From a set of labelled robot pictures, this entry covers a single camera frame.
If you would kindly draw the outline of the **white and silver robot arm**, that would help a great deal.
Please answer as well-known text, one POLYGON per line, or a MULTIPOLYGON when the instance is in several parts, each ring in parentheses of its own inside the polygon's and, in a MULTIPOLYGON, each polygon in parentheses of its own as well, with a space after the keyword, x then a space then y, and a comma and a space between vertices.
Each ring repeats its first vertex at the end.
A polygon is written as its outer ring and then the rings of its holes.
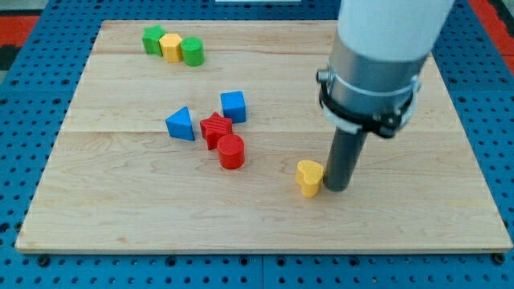
POLYGON ((342 132, 391 138, 417 104, 419 73, 453 0, 343 0, 320 106, 342 132))

